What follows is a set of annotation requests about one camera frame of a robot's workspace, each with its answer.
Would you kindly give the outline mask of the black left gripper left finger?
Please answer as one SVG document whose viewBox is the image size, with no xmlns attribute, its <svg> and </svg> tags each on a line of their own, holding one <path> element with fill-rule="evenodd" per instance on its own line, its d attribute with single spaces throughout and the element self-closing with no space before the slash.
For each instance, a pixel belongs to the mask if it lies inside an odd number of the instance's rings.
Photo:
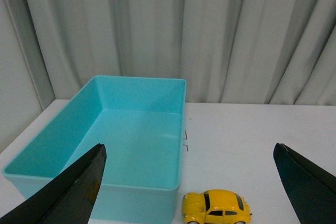
<svg viewBox="0 0 336 224">
<path fill-rule="evenodd" d="M 1 223 L 88 223 L 107 153 L 97 144 L 37 193 L 1 217 Z"/>
</svg>

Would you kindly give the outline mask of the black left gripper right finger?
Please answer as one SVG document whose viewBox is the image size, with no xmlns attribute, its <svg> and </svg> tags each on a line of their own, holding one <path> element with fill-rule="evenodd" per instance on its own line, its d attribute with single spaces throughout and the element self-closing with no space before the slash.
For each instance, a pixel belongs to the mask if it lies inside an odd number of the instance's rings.
<svg viewBox="0 0 336 224">
<path fill-rule="evenodd" d="M 335 176 L 285 144 L 273 157 L 300 223 L 335 223 Z"/>
</svg>

